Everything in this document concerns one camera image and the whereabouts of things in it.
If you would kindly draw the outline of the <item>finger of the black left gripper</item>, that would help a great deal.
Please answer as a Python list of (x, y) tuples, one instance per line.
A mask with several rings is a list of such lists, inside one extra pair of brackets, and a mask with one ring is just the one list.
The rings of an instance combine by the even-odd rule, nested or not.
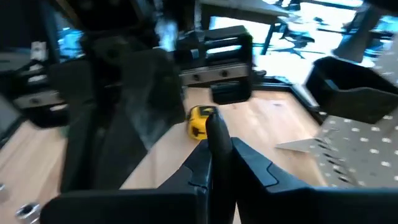
[(103, 115), (94, 103), (73, 105), (64, 155), (61, 190), (98, 187), (98, 164), (106, 134)]
[(180, 70), (163, 49), (121, 57), (122, 99), (128, 119), (150, 149), (172, 126), (185, 121)]

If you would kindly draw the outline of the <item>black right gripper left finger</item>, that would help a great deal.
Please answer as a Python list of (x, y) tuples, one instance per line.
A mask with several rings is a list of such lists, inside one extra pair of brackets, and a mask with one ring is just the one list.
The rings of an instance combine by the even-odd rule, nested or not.
[(202, 140), (158, 188), (61, 194), (45, 204), (40, 224), (210, 224), (211, 160)]

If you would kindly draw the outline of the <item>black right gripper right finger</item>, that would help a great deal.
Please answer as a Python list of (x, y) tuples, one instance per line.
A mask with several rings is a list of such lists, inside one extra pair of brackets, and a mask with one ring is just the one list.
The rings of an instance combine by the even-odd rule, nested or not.
[(398, 189), (312, 187), (231, 141), (242, 224), (398, 224)]

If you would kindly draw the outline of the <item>white perforated pegboard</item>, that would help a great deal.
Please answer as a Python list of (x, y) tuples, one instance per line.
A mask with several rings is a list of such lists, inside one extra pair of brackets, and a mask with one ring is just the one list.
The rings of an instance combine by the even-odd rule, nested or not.
[[(370, 69), (398, 88), (398, 34)], [(314, 137), (276, 147), (311, 153), (329, 186), (398, 188), (398, 108), (374, 124), (326, 113)]]

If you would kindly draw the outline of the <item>yellow tape measure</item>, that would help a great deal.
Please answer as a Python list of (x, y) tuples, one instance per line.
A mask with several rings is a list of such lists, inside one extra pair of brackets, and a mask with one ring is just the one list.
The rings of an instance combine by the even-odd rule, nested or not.
[(210, 114), (216, 110), (215, 106), (197, 105), (187, 114), (187, 133), (192, 139), (198, 141), (207, 139), (206, 121)]

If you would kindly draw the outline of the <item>small chrome socket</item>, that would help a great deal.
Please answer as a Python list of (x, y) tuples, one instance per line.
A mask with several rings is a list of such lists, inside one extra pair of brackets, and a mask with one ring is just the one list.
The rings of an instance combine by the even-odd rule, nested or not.
[(15, 217), (18, 224), (40, 224), (40, 204), (24, 204), (17, 210)]

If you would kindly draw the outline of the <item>black plastic bin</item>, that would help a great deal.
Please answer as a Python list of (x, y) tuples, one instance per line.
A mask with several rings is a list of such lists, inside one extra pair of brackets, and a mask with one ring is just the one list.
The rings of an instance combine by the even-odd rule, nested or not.
[(374, 124), (398, 108), (398, 88), (370, 68), (334, 57), (313, 63), (305, 83), (329, 115)]

